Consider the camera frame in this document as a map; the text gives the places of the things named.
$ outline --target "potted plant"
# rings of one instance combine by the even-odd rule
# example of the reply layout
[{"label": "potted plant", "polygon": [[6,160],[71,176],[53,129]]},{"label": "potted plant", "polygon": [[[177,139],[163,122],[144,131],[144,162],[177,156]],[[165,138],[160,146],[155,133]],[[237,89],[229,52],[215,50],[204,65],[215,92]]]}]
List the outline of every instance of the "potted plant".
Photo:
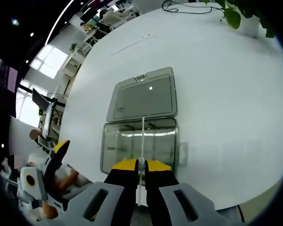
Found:
[{"label": "potted plant", "polygon": [[72,43],[71,46],[70,46],[70,49],[69,49],[70,52],[73,53],[75,51],[76,46],[77,46],[77,43]]},{"label": "potted plant", "polygon": [[[222,7],[224,18],[233,29],[238,29],[240,25],[244,26],[246,35],[256,37],[259,23],[261,23],[266,29],[267,38],[275,36],[270,23],[258,10],[254,0],[215,0],[215,2]],[[243,22],[241,22],[241,15],[244,16]]]}]

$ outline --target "white table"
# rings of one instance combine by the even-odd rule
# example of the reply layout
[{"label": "white table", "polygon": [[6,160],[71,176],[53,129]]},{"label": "white table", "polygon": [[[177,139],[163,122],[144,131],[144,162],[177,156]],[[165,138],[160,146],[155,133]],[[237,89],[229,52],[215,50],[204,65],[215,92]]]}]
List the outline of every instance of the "white table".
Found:
[{"label": "white table", "polygon": [[192,185],[219,210],[246,202],[281,179],[283,52],[262,28],[258,39],[244,37],[220,22],[221,16],[216,10],[190,15],[159,9],[101,39],[66,104],[60,137],[71,143],[65,161],[89,180],[104,181],[102,129],[114,86],[171,66],[179,139],[188,145],[188,164],[176,173],[179,182]]}]

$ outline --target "black cable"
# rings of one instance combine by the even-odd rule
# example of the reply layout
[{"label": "black cable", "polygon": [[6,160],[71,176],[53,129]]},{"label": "black cable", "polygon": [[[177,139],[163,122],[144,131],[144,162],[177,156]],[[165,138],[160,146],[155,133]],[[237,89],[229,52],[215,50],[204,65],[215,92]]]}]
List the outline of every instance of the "black cable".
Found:
[{"label": "black cable", "polygon": [[[179,11],[179,9],[177,8],[170,8],[172,3],[178,4],[178,5],[182,5],[182,6],[186,6],[186,7],[191,7],[191,8],[209,8],[208,12],[203,12],[203,13],[191,13],[191,12],[183,12],[183,11]],[[213,6],[189,6],[189,5],[184,5],[182,3],[178,3],[172,0],[166,0],[162,3],[161,8],[163,11],[165,12],[169,12],[169,13],[186,13],[186,14],[208,14],[210,12],[212,12],[213,9],[217,9],[217,10],[221,10],[222,8],[218,8],[218,7],[213,7]]]},{"label": "black cable", "polygon": [[238,210],[239,210],[239,213],[240,213],[241,221],[242,221],[243,223],[245,223],[244,215],[243,215],[243,212],[242,212],[242,210],[241,210],[240,205],[238,205],[237,207],[238,207]]},{"label": "black cable", "polygon": [[47,94],[55,94],[55,95],[62,95],[62,96],[68,96],[69,94],[60,94],[60,93],[47,93]]},{"label": "black cable", "polygon": [[25,96],[25,97],[19,97],[19,98],[17,98],[16,100],[25,99],[25,98],[27,98],[27,97],[29,97],[29,96],[32,96],[32,95],[31,95],[31,94],[28,94],[27,96]]}]

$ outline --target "chair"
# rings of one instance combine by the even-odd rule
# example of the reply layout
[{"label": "chair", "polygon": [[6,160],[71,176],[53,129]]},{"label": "chair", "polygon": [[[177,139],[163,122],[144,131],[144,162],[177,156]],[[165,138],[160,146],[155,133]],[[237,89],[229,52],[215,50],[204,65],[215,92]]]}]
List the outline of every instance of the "chair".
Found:
[{"label": "chair", "polygon": [[113,29],[116,29],[133,18],[135,18],[133,12],[130,12],[127,16],[119,16],[114,12],[108,12],[104,15],[104,18],[100,20],[100,23],[110,25]]},{"label": "chair", "polygon": [[75,47],[75,50],[79,49],[85,55],[87,55],[91,48],[92,48],[92,45],[90,45],[89,43],[83,41],[83,42],[77,44],[77,46]]}]

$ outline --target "green leaf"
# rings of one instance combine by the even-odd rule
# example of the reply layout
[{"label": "green leaf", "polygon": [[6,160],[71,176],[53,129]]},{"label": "green leaf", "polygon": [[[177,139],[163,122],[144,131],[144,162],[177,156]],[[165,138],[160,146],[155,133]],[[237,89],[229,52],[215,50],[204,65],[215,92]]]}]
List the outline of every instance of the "green leaf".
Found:
[{"label": "green leaf", "polygon": [[274,30],[273,29],[266,29],[266,34],[265,37],[267,38],[273,38],[275,36]]},{"label": "green leaf", "polygon": [[226,8],[225,9],[225,19],[233,29],[238,29],[241,22],[241,16],[236,11]]},{"label": "green leaf", "polygon": [[215,0],[222,8],[225,8],[225,0]]}]

